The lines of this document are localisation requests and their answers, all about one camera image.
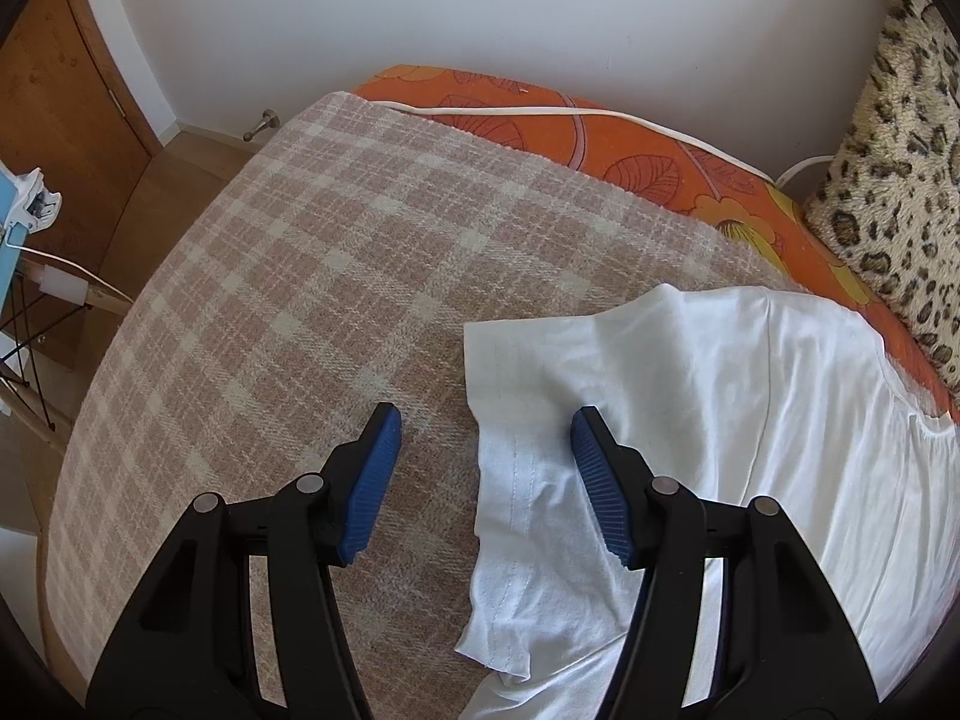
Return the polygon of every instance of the metal pivot screw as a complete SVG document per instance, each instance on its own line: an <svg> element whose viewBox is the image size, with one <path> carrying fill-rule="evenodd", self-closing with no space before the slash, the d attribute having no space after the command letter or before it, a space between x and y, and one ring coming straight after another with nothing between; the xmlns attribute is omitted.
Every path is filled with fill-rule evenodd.
<svg viewBox="0 0 960 720"><path fill-rule="evenodd" d="M779 504L773 498L768 498L766 495L760 495L760 497L754 501L754 508L765 517L775 517L779 514Z"/></svg>
<svg viewBox="0 0 960 720"><path fill-rule="evenodd" d="M201 493L193 499L194 511L200 514L212 512L220 504L220 498L215 493Z"/></svg>
<svg viewBox="0 0 960 720"><path fill-rule="evenodd" d="M296 480L296 489L301 493L316 493L323 489L323 477L318 473L306 473Z"/></svg>
<svg viewBox="0 0 960 720"><path fill-rule="evenodd" d="M650 484L660 495L674 495L680 489L680 482L669 476L655 476Z"/></svg>

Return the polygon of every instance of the wooden door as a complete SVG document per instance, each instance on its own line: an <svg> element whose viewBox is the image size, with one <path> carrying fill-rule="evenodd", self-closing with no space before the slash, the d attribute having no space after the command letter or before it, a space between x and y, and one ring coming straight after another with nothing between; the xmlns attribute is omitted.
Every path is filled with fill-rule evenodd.
<svg viewBox="0 0 960 720"><path fill-rule="evenodd" d="M64 196L53 226L26 245L96 272L151 156L104 85L68 0L30 0L0 47L0 159L15 173L40 167ZM38 304L31 329L64 308ZM73 317L42 350L72 365L82 323Z"/></svg>

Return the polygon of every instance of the blue gripper pad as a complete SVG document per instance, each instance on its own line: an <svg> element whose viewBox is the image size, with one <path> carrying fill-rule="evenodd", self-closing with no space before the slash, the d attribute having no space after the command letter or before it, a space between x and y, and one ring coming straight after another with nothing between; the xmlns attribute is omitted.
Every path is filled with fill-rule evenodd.
<svg viewBox="0 0 960 720"><path fill-rule="evenodd" d="M635 552L630 531L630 506L583 409L573 415L573 422L570 423L570 448L573 450L573 459L577 461L580 478L587 488L604 543L623 565L629 566Z"/></svg>
<svg viewBox="0 0 960 720"><path fill-rule="evenodd" d="M367 549L373 523L380 512L380 504L387 493L387 485L394 473L400 454L400 411L390 406L380 430L367 453L363 470L357 477L347 498L347 514L337 555L344 565L350 565L358 552Z"/></svg>

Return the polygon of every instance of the black wire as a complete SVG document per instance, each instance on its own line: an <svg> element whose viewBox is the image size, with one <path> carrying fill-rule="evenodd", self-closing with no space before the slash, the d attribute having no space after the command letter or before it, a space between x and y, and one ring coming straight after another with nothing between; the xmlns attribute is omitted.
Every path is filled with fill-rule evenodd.
<svg viewBox="0 0 960 720"><path fill-rule="evenodd" d="M26 306L27 305L27 296L23 292L23 278L20 279L20 302ZM23 309L23 329L26 331L27 335L30 335L30 320L27 319L27 309ZM43 389L40 386L40 375L37 374L37 356L34 353L34 348L30 346L30 338L27 338L27 352L30 354L30 365L34 370L34 381L37 382L37 395L40 396L40 408L43 409L43 418L47 420L47 427L51 430L56 429L56 425L51 420L49 413L47 413L47 401L43 397Z"/></svg>
<svg viewBox="0 0 960 720"><path fill-rule="evenodd" d="M22 360L22 358L20 357L20 350L21 350L21 348L23 348L23 347L20 345L20 333L17 331L16 318L17 318L18 316L20 316L20 314L18 314L18 312L16 311L16 297L15 297L15 295L16 295L16 293L13 291L13 285L11 285L11 290L10 290L10 310L11 310L11 312L13 312L13 316L11 317L11 319L13 320L13 343L15 344L15 346L13 346L13 352L16 352L16 362L17 362L17 364L18 364L19 367L20 367L20 375L22 376L22 375L23 375L23 360ZM7 357L10 357L11 354L8 354L8 355L6 355L5 357L3 357L3 361L6 362L6 361L7 361Z"/></svg>
<svg viewBox="0 0 960 720"><path fill-rule="evenodd" d="M31 343L32 341L36 341L37 338L42 336L44 333L48 333L50 330L55 328L61 322L64 322L66 319L70 319L70 317L72 317L73 314L75 314L78 311L81 311L83 308L85 308L85 306L76 306L71 311L68 311L66 314L60 317L59 319L55 319L54 322L50 322L50 324L48 324L42 330L37 330L37 332L33 333L30 336L30 338L27 338L27 340L24 341L24 343L21 343L16 349L12 349L11 351L8 351L7 354L5 354L3 357L0 357L0 361L6 362L10 357L13 357L14 354L16 354L22 348L27 346L28 343Z"/></svg>
<svg viewBox="0 0 960 720"><path fill-rule="evenodd" d="M22 309L20 309L20 311L18 311L18 312L17 312L16 314L14 314L12 317L10 317L9 319L7 319L6 322L4 322L3 324L0 324L0 331L6 330L7 325L10 324L11 322L13 322L13 319L15 319L16 317L19 317L19 316L20 316L21 314L23 314L28 308L32 308L32 307L34 307L35 305L37 305L37 303L40 303L40 300L42 300L43 298L46 298L46 296L47 296L47 293L40 293L39 295L37 295L36 298L34 298L33 300L31 300L26 306L24 306ZM11 300L11 310L13 310L13 300Z"/></svg>

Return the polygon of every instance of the white clamp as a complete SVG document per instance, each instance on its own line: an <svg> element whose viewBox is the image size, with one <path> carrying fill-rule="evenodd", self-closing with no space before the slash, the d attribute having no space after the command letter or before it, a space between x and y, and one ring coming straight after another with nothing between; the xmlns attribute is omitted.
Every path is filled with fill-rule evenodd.
<svg viewBox="0 0 960 720"><path fill-rule="evenodd" d="M10 204L3 223L5 230L13 229L15 224L22 224L28 233L35 233L54 223L62 197L58 191L49 191L43 186L43 173L39 167L25 175L12 175L3 169L3 175L16 190L16 197Z"/></svg>

